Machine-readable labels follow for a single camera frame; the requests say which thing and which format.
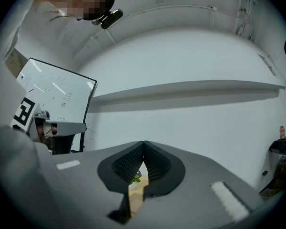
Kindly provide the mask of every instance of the whiteboard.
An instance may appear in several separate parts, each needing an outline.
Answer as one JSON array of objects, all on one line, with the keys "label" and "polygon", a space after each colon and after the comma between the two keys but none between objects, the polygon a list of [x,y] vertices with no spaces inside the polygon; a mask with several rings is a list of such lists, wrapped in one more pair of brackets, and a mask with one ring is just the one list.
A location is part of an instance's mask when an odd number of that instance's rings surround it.
[{"label": "whiteboard", "polygon": [[[96,80],[30,58],[17,76],[27,96],[40,103],[53,121],[84,122]],[[76,134],[72,150],[82,151],[84,135]]]}]

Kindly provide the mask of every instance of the white foam strip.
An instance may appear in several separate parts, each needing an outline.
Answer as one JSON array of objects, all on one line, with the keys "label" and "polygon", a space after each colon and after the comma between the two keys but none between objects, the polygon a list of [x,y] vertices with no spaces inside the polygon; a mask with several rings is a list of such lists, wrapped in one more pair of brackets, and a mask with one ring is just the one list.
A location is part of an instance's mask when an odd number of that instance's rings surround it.
[{"label": "white foam strip", "polygon": [[81,164],[80,161],[73,160],[73,161],[69,161],[69,162],[66,162],[66,163],[57,164],[56,167],[59,170],[64,170],[64,169],[68,169],[68,168],[71,168],[71,167],[74,167],[74,166],[79,166],[80,164]]},{"label": "white foam strip", "polygon": [[234,222],[238,222],[249,215],[246,207],[233,195],[222,181],[214,182],[211,189],[217,195],[226,212]]}]

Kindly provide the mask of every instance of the white shirt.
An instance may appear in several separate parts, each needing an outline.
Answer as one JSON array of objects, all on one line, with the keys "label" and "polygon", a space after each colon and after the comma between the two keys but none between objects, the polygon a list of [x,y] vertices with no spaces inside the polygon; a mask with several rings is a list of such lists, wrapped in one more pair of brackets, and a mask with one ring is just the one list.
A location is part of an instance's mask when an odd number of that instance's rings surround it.
[{"label": "white shirt", "polygon": [[9,125],[25,91],[9,72],[5,59],[15,47],[25,15],[34,0],[17,0],[0,25],[0,126]]}]

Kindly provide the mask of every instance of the whiteboard frame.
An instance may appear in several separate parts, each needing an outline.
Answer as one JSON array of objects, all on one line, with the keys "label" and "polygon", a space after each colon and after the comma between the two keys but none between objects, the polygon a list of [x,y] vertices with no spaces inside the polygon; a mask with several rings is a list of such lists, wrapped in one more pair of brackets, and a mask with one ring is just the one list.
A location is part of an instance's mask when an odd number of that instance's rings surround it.
[{"label": "whiteboard frame", "polygon": [[[70,72],[70,73],[72,73],[72,74],[79,75],[79,76],[81,76],[81,77],[84,77],[84,78],[86,78],[86,79],[89,79],[89,80],[95,82],[95,84],[93,85],[93,89],[91,90],[90,95],[88,96],[88,103],[87,103],[86,111],[85,111],[85,114],[84,114],[84,119],[83,119],[83,121],[82,121],[83,123],[85,123],[85,121],[86,121],[86,115],[87,115],[88,108],[89,108],[89,105],[90,105],[90,102],[91,102],[91,99],[92,99],[92,96],[93,96],[93,93],[94,93],[94,90],[95,90],[95,87],[96,87],[96,84],[97,84],[97,80],[94,80],[94,79],[92,79],[92,78],[89,78],[89,77],[84,76],[84,75],[82,75],[82,74],[78,74],[78,73],[73,72],[73,71],[69,71],[69,70],[63,69],[63,68],[61,68],[61,67],[58,67],[58,66],[56,66],[56,65],[47,63],[47,62],[42,61],[42,60],[39,60],[39,59],[29,58],[28,60],[30,60],[30,59],[39,61],[39,62],[41,62],[41,63],[48,64],[48,65],[50,65],[50,66],[59,68],[59,69],[64,70],[64,71],[68,71],[68,72]],[[84,138],[85,138],[85,132],[81,133],[80,150],[79,150],[79,151],[76,151],[76,150],[72,150],[72,149],[71,149],[71,153],[77,153],[77,152],[83,152],[83,151],[84,151]]]}]

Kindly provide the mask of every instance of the bottle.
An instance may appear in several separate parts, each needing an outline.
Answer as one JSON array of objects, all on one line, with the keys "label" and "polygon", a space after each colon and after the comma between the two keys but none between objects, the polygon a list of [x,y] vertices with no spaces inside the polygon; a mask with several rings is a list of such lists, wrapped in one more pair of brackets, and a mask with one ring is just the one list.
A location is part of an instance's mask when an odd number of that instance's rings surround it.
[{"label": "bottle", "polygon": [[285,128],[283,126],[280,126],[280,137],[285,139]]}]

